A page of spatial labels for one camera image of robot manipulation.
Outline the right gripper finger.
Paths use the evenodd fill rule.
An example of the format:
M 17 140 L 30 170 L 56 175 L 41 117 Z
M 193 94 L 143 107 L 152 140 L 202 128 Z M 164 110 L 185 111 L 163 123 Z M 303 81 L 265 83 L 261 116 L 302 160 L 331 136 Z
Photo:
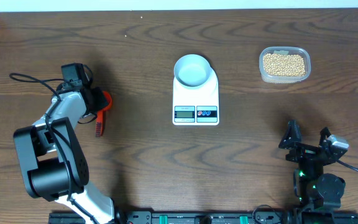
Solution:
M 328 139 L 331 136 L 331 132 L 328 127 L 323 128 L 320 131 L 319 147 L 328 148 L 331 145 L 331 141 Z
M 299 142 L 301 142 L 300 127 L 295 120 L 290 120 L 288 122 L 288 128 L 278 147 L 280 149 L 293 149 Z

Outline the red plastic scoop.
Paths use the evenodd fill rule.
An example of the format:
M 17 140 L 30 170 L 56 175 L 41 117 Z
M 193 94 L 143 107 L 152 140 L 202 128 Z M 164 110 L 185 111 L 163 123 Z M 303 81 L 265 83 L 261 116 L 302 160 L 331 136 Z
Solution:
M 108 104 L 101 110 L 97 112 L 96 118 L 96 129 L 95 129 L 95 136 L 100 138 L 104 133 L 104 125 L 106 121 L 106 112 L 111 109 L 112 107 L 112 97 L 107 91 L 103 91 L 104 97 Z

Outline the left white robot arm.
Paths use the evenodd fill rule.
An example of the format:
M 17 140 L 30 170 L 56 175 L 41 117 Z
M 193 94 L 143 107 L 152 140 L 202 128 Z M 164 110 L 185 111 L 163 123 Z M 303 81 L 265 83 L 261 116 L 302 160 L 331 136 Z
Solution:
M 86 112 L 84 94 L 67 91 L 52 96 L 39 120 L 14 132 L 22 178 L 33 198 L 66 205 L 86 223 L 114 223 L 114 202 L 90 182 L 74 132 Z

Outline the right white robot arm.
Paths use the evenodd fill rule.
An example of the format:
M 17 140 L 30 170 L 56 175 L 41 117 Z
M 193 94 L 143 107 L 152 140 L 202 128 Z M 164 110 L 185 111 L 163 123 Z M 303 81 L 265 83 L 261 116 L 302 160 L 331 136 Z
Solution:
M 291 120 L 278 147 L 288 149 L 285 159 L 298 164 L 294 172 L 294 191 L 301 198 L 303 208 L 330 210 L 341 206 L 345 181 L 325 173 L 324 166 L 336 163 L 347 152 L 349 143 L 344 138 L 323 128 L 317 146 L 305 144 L 298 123 Z

